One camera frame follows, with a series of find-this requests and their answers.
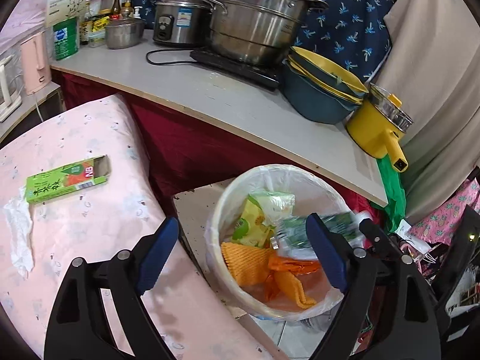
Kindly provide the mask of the white cardboard box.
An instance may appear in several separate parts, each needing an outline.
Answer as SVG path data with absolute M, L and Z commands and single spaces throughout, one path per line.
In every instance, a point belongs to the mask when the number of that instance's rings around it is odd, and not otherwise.
M 46 0 L 45 26 L 55 24 L 79 16 L 86 7 L 87 0 Z

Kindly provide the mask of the white glass kettle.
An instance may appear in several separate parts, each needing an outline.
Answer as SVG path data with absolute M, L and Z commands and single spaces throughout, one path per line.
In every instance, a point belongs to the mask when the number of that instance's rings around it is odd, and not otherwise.
M 22 103 L 24 88 L 23 74 L 20 69 L 20 57 L 16 54 L 1 57 L 1 115 L 3 123 Z

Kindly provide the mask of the green toothpaste box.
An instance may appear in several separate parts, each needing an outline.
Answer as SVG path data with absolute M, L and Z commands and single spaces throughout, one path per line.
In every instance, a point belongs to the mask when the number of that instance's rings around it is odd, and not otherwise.
M 103 155 L 31 175 L 26 180 L 25 199 L 30 204 L 43 203 L 106 183 L 110 170 L 110 160 Z

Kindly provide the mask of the green plastic bag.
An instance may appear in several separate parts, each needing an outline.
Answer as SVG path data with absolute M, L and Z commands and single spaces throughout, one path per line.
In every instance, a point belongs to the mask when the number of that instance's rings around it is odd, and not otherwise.
M 377 166 L 385 189 L 387 205 L 380 207 L 374 202 L 371 202 L 370 205 L 374 209 L 384 212 L 385 230 L 393 233 L 399 227 L 401 220 L 405 218 L 406 195 L 400 180 L 400 173 L 394 170 L 389 156 L 377 159 Z

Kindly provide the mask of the yellow-green snack bag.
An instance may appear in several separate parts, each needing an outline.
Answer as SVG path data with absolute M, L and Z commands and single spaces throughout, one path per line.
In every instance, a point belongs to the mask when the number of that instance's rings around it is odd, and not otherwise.
M 293 215 L 293 193 L 259 190 L 250 193 L 235 223 L 231 241 L 240 245 L 268 248 L 277 225 Z

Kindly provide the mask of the stacked blue yellow basins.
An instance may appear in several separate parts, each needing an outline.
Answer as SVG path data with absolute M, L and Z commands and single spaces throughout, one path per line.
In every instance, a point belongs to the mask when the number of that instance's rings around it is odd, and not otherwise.
M 297 46 L 291 47 L 283 60 L 280 90 L 301 116 L 326 125 L 346 119 L 368 93 L 353 73 Z

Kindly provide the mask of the white trash bin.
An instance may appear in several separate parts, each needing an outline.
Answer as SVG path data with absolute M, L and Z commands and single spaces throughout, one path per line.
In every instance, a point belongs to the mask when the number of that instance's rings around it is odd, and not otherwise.
M 297 322 L 324 314 L 343 300 L 307 238 L 317 214 L 351 247 L 364 247 L 360 222 L 319 177 L 291 165 L 257 166 L 221 194 L 205 230 L 207 262 L 240 308 L 264 320 Z

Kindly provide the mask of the large steel stockpot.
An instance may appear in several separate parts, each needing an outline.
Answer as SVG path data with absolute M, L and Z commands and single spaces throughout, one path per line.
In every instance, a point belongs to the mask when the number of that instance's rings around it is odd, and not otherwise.
M 323 0 L 203 0 L 211 5 L 211 48 L 250 65 L 277 61 L 294 43 L 309 11 L 323 12 Z

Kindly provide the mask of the red velvet curtain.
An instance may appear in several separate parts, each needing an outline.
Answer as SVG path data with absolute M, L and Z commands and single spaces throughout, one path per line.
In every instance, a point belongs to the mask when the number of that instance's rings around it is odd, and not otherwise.
M 145 98 L 66 72 L 54 70 L 52 78 L 61 86 L 68 110 L 112 94 L 124 98 L 150 160 L 152 189 L 169 215 L 173 213 L 173 195 L 239 176 L 253 167 L 289 164 L 306 170 L 240 136 Z M 386 224 L 383 209 L 374 208 L 365 197 L 325 176 L 316 176 L 336 189 L 350 209 L 368 211 L 375 224 Z

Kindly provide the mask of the green tin can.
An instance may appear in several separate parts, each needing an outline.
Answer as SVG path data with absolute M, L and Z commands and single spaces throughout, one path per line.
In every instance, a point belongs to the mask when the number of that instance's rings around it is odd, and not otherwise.
M 71 57 L 78 52 L 78 17 L 66 19 L 53 26 L 54 56 L 56 61 Z

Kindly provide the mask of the white tissue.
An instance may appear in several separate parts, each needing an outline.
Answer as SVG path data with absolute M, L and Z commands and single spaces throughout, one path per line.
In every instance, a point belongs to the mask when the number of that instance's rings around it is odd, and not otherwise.
M 26 187 L 19 188 L 16 197 L 3 207 L 10 230 L 10 261 L 19 275 L 26 279 L 34 268 L 32 253 L 32 217 L 26 200 Z

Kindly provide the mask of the steel rice cooker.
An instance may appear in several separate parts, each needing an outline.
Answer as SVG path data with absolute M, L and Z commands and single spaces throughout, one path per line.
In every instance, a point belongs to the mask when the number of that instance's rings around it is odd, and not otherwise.
M 159 0 L 153 41 L 166 46 L 199 46 L 208 35 L 210 18 L 210 6 L 203 0 Z

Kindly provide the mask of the pink electric kettle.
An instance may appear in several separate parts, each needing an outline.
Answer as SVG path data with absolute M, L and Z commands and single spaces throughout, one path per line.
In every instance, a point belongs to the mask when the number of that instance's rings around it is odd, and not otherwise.
M 20 54 L 26 94 L 35 94 L 51 82 L 45 32 L 23 41 Z

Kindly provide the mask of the navy floral backsplash cloth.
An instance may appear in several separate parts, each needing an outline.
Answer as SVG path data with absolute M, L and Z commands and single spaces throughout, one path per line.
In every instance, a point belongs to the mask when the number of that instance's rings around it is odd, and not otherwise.
M 133 0 L 142 7 L 141 17 L 154 24 L 158 0 Z M 332 60 L 364 83 L 371 81 L 389 54 L 392 43 L 384 18 L 390 0 L 323 0 L 322 13 L 307 15 L 295 37 L 295 46 Z

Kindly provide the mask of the dark sauce bottle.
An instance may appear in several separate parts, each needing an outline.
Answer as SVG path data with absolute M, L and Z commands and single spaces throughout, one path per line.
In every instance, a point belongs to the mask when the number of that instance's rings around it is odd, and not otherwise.
M 118 20 L 121 16 L 121 4 L 120 0 L 114 0 L 112 8 L 110 10 L 109 18 L 111 20 Z

